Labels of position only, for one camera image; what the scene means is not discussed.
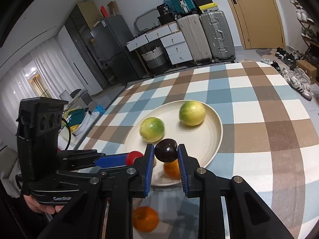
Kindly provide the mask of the person left hand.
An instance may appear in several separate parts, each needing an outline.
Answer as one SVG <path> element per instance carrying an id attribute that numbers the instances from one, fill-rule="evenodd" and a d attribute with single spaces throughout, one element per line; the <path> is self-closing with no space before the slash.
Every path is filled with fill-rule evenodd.
<path id="1" fill-rule="evenodd" d="M 27 206 L 36 213 L 55 214 L 59 213 L 63 206 L 47 206 L 41 205 L 32 195 L 23 195 Z"/>

